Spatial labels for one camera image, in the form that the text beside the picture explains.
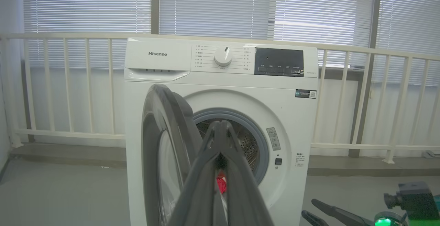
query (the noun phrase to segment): warning label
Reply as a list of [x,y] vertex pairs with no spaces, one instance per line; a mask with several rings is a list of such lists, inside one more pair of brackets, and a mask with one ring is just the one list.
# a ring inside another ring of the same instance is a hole
[[273,150],[280,150],[281,146],[279,146],[278,135],[276,134],[275,127],[270,127],[266,129],[267,134],[269,134],[269,138],[272,143]]
[[295,158],[295,167],[303,167],[305,162],[305,156],[302,153],[297,153]]

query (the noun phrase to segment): display panel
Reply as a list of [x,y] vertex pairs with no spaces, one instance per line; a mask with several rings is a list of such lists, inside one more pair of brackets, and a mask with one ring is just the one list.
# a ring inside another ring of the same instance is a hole
[[304,77],[303,51],[256,48],[254,74]]

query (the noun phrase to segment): hisense logo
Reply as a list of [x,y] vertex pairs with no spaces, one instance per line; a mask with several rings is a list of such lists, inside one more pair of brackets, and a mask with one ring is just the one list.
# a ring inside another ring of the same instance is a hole
[[148,55],[166,56],[167,54],[164,54],[164,53],[148,52]]

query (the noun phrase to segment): front-load washing machine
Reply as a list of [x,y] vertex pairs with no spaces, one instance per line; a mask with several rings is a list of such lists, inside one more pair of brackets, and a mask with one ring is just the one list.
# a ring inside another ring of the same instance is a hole
[[[217,120],[232,124],[274,224],[299,223],[316,115],[316,48],[129,38],[124,79],[132,226],[166,225],[201,138]],[[151,91],[160,86],[173,96]]]

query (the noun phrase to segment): gray floor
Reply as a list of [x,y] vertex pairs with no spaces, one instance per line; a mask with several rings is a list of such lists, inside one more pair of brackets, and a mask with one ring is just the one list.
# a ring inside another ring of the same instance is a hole
[[[13,157],[34,162],[126,168],[125,148],[25,143]],[[393,165],[379,157],[310,156],[310,176],[440,176],[440,158],[395,157]]]
[[[341,223],[316,210],[311,199],[372,218],[386,209],[383,193],[395,193],[399,182],[420,180],[440,194],[440,177],[309,176],[303,208],[330,226]],[[0,183],[0,225],[129,225],[126,170],[12,160]],[[309,226],[303,220],[300,225]]]

